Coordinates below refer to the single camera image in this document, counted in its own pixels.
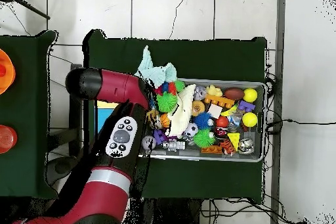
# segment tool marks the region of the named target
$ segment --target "purple toy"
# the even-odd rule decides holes
[[[160,130],[160,129],[155,129],[153,134],[154,134],[154,138],[156,140],[156,143],[158,145],[162,144],[162,142],[168,141],[167,136],[165,136],[163,131]]]
[[[246,101],[240,101],[238,105],[239,110],[245,110],[245,112],[252,112],[255,108],[255,105],[248,103]]]

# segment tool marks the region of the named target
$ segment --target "yellow toy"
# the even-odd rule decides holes
[[[210,85],[209,87],[207,87],[207,93],[209,95],[215,95],[216,97],[223,96],[221,89],[216,88],[214,85]]]
[[[229,110],[224,111],[222,113],[220,113],[221,116],[227,117],[227,116],[231,116],[236,110],[237,110],[238,105],[235,104],[233,107],[231,107]]]
[[[254,127],[258,122],[258,117],[252,112],[245,113],[241,119],[247,127]]]
[[[243,100],[250,103],[255,101],[258,97],[257,91],[252,88],[245,89],[244,94]]]
[[[240,133],[228,133],[228,138],[230,138],[231,143],[234,145],[234,148],[238,150]]]

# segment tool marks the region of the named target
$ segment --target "brown toy football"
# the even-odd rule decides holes
[[[239,88],[228,88],[224,92],[224,96],[228,99],[232,99],[233,101],[242,99],[244,95],[245,95],[244,91]]]

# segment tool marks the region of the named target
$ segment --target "light blue plush toy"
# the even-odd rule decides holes
[[[152,80],[155,88],[161,86],[163,82],[170,83],[177,80],[176,68],[171,63],[168,63],[166,66],[153,66],[148,46],[144,48],[142,61],[135,76],[145,80]]]

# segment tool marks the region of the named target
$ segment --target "white wall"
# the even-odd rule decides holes
[[[336,121],[334,8],[327,0],[286,0],[282,118]],[[333,223],[335,145],[334,125],[284,123],[280,200],[290,220]]]

